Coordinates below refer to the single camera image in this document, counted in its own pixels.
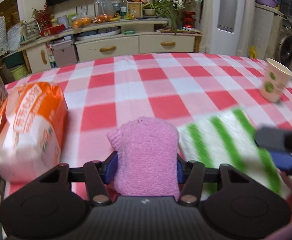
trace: screw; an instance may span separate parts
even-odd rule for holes
[[[184,195],[181,197],[181,201],[183,201],[187,204],[191,204],[191,203],[194,203],[195,201],[197,201],[197,197],[195,197],[193,195]]]
[[[98,204],[105,203],[108,200],[109,200],[109,198],[106,195],[96,195],[96,196],[93,197],[93,201],[95,203],[98,203]]]

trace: red and white checkered tablecloth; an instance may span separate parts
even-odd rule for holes
[[[55,68],[7,89],[38,81],[63,89],[69,115],[61,161],[78,167],[104,160],[112,151],[106,133],[139,116],[180,126],[240,105],[255,126],[291,129],[292,83],[281,103],[269,103],[259,93],[265,65],[262,60],[201,53],[121,56]],[[75,191],[86,195],[79,183]]]

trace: pink knitted glove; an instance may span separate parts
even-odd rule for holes
[[[178,199],[176,127],[162,119],[140,117],[108,132],[107,138],[118,151],[114,179],[118,193]]]

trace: plastic bottle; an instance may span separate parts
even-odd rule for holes
[[[126,14],[127,14],[127,0],[122,0],[120,3],[121,18],[125,18]]]

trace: striped cloth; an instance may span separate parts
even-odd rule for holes
[[[179,145],[187,161],[200,161],[207,168],[228,163],[283,198],[290,194],[269,152],[256,146],[255,129],[241,109],[203,118],[178,130]],[[215,191],[216,185],[207,183],[201,199]]]

